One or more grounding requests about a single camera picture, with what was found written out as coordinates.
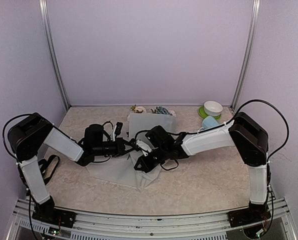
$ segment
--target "robotic arm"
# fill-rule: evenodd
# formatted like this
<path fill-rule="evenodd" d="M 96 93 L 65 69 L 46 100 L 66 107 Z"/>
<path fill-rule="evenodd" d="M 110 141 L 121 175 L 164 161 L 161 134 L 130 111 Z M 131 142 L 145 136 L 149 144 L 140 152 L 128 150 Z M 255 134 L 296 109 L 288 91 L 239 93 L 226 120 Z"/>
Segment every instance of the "robotic arm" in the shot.
<path fill-rule="evenodd" d="M 18 161 L 18 168 L 23 174 L 34 200 L 34 219 L 50 224 L 73 227 L 75 213 L 55 208 L 55 203 L 46 189 L 38 164 L 38 150 L 45 144 L 81 166 L 94 161 L 95 156 L 121 156 L 131 150 L 142 150 L 144 153 L 134 166 L 137 171 L 145 173 L 167 160 L 186 159 L 197 153 L 236 146 L 242 160 L 247 164 L 250 174 L 250 203 L 244 211 L 229 213 L 232 227 L 250 224 L 270 218 L 268 212 L 267 187 L 270 181 L 267 163 L 268 134 L 247 114 L 240 112 L 227 124 L 203 130 L 197 133 L 166 132 L 161 126 L 155 126 L 145 136 L 154 146 L 151 149 L 146 143 L 133 140 L 126 141 L 117 137 L 122 123 L 113 127 L 111 136 L 104 131 L 103 125 L 92 124 L 86 128 L 84 138 L 76 143 L 58 130 L 48 120 L 34 113 L 25 118 L 8 132 L 13 153 Z"/>

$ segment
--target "metal frame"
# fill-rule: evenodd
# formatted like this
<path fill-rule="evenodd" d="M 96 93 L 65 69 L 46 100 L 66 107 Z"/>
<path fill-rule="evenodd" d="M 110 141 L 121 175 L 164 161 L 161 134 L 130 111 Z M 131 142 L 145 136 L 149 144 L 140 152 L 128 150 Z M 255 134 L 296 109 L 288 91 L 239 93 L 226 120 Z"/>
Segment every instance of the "metal frame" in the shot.
<path fill-rule="evenodd" d="M 250 27 L 249 27 L 249 34 L 247 39 L 247 46 L 245 48 L 245 52 L 243 56 L 242 67 L 240 70 L 238 84 L 235 89 L 234 96 L 231 102 L 231 108 L 233 110 L 235 110 L 237 107 L 238 100 L 241 95 L 243 85 L 245 82 L 246 73 L 247 73 L 249 60 L 250 60 L 253 43 L 254 43 L 257 22 L 258 22 L 259 8 L 260 8 L 260 0 L 253 0 L 253 8 L 252 8 L 251 21 L 250 21 Z"/>
<path fill-rule="evenodd" d="M 282 218 L 288 240 L 297 240 L 294 222 L 284 198 L 274 199 L 274 217 Z M 28 217 L 29 201 L 19 199 L 13 211 L 11 228 L 7 240 L 14 240 L 19 227 L 30 229 Z M 229 210 L 198 214 L 139 216 L 94 213 L 74 210 L 76 221 L 73 228 L 61 228 L 66 240 L 193 240 L 193 239 L 227 239 L 226 232 L 247 228 L 253 223 L 240 227 L 230 227 L 227 213 Z M 32 220 L 35 231 L 43 233 L 49 227 L 58 228 L 44 222 Z"/>
<path fill-rule="evenodd" d="M 55 79 L 60 91 L 60 96 L 61 96 L 64 108 L 66 111 L 68 111 L 71 105 L 69 103 L 68 95 L 60 74 L 59 65 L 56 57 L 56 51 L 54 47 L 53 36 L 51 32 L 49 15 L 48 15 L 47 0 L 39 0 L 39 5 L 40 5 L 40 11 L 41 11 L 41 17 L 42 17 L 42 22 L 44 26 L 45 36 L 47 39 L 49 53 L 52 61 L 54 74 L 55 74 Z"/>

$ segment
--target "blue cup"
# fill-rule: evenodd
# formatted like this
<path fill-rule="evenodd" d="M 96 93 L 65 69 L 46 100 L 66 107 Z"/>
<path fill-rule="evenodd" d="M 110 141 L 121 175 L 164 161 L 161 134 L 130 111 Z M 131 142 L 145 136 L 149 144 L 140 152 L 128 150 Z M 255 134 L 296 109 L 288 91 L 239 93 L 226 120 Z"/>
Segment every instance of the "blue cup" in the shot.
<path fill-rule="evenodd" d="M 213 116 L 207 116 L 203 121 L 202 121 L 202 127 L 203 129 L 209 129 L 213 128 L 220 125 L 217 120 Z"/>

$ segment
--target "white arm segment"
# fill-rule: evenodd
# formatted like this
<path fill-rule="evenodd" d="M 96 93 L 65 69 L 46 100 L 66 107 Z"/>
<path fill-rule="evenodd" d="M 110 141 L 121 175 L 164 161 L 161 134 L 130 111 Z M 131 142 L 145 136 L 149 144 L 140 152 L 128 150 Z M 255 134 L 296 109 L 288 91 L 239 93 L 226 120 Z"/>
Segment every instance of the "white arm segment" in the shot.
<path fill-rule="evenodd" d="M 184 137 L 181 146 L 188 156 L 211 149 L 235 146 L 228 130 L 233 124 L 234 122 L 232 121 L 226 126 L 214 130 L 202 132 L 197 135 L 187 135 Z"/>
<path fill-rule="evenodd" d="M 19 163 L 19 166 L 24 175 L 25 181 L 28 184 L 33 199 L 38 204 L 43 204 L 50 199 L 49 192 L 47 191 L 43 176 L 41 175 L 38 158 L 33 158 Z"/>
<path fill-rule="evenodd" d="M 55 128 L 51 130 L 43 143 L 74 162 L 77 162 L 84 153 L 83 149 L 77 143 Z"/>
<path fill-rule="evenodd" d="M 229 134 L 229 128 L 233 124 L 234 121 L 214 130 L 197 135 L 187 135 L 183 139 L 181 146 L 188 156 L 211 149 L 235 146 Z M 250 202 L 252 204 L 264 204 L 267 199 L 267 165 L 256 167 L 248 165 L 248 170 L 250 177 Z"/>

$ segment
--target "white backdrop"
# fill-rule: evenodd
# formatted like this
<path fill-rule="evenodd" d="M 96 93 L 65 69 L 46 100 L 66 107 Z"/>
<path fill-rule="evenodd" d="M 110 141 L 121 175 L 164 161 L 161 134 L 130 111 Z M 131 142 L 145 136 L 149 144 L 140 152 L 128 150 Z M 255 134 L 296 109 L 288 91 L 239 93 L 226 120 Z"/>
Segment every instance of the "white backdrop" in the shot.
<path fill-rule="evenodd" d="M 48 1 L 70 104 L 229 105 L 252 0 Z"/>

